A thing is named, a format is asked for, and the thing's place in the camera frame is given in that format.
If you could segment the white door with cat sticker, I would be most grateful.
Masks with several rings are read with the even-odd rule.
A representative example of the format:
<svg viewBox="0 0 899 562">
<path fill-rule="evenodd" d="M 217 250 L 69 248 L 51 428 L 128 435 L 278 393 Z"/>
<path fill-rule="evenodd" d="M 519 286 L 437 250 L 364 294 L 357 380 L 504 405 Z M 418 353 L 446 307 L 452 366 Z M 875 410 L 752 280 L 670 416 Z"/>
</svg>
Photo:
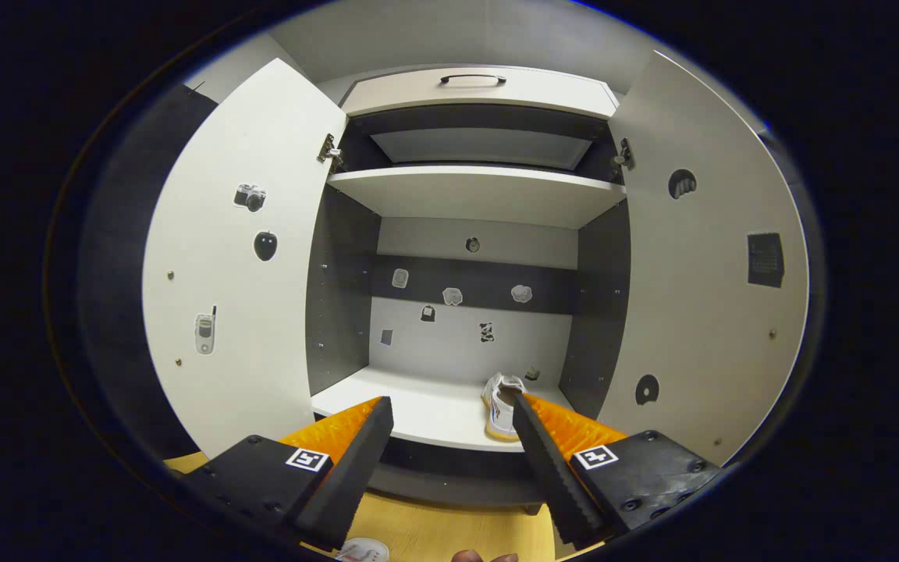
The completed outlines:
<svg viewBox="0 0 899 562">
<path fill-rule="evenodd" d="M 661 52 L 609 128 L 634 156 L 631 274 L 597 418 L 725 465 L 776 406 L 801 349 L 810 276 L 799 211 L 735 107 Z"/>
</svg>

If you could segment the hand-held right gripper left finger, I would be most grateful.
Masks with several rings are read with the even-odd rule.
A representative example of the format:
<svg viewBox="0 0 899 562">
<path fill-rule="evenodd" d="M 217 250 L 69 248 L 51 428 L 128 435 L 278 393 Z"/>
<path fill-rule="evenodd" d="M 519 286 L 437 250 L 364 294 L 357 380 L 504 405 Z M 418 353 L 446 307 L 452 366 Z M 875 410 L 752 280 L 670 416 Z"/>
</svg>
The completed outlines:
<svg viewBox="0 0 899 562">
<path fill-rule="evenodd" d="M 393 406 L 372 398 L 286 438 L 259 435 L 184 477 L 202 512 L 261 546 L 343 546 L 393 430 Z"/>
</svg>

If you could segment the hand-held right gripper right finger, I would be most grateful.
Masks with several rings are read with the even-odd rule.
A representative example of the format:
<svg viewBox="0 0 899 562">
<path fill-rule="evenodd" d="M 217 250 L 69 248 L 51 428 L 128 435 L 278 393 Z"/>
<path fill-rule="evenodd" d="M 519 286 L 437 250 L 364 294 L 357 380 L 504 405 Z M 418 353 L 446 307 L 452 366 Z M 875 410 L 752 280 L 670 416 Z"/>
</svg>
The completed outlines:
<svg viewBox="0 0 899 562">
<path fill-rule="evenodd" d="M 561 540 L 575 547 L 634 532 L 722 471 L 659 431 L 623 434 L 531 393 L 515 398 L 513 424 Z"/>
</svg>

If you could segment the white door with phone sticker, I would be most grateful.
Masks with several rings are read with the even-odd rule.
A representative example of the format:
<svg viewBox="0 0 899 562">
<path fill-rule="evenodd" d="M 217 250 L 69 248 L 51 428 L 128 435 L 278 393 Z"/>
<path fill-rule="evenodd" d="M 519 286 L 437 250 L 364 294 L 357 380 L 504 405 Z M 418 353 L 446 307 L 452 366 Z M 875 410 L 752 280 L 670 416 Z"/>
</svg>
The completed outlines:
<svg viewBox="0 0 899 562">
<path fill-rule="evenodd" d="M 346 122 L 274 59 L 197 128 L 159 195 L 142 272 L 147 345 L 207 457 L 313 423 L 304 314 L 331 167 L 318 156 Z"/>
</svg>

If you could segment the white cabinet drawer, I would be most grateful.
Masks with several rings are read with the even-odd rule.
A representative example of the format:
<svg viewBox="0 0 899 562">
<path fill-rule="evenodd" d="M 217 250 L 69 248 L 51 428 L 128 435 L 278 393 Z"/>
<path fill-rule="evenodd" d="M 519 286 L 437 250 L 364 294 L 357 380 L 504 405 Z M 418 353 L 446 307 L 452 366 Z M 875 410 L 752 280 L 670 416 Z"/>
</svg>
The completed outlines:
<svg viewBox="0 0 899 562">
<path fill-rule="evenodd" d="M 442 76 L 490 73 L 502 87 L 440 86 Z M 620 103 L 602 81 L 552 70 L 511 66 L 450 66 L 387 73 L 353 82 L 339 101 L 347 116 L 432 105 L 509 105 L 609 119 Z"/>
</svg>

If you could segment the white shoe cabinet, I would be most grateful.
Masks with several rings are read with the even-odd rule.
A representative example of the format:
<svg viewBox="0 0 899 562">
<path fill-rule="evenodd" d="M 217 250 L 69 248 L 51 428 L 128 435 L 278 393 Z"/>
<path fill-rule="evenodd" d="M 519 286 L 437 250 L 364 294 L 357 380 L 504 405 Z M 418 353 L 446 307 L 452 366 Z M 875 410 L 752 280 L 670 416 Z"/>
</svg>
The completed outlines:
<svg viewBox="0 0 899 562">
<path fill-rule="evenodd" d="M 474 64 L 413 65 L 318 83 Z M 347 116 L 307 285 L 311 408 L 377 395 L 392 438 L 371 486 L 538 509 L 521 445 L 488 437 L 496 373 L 596 418 L 627 322 L 631 242 L 609 119 L 509 105 Z"/>
</svg>

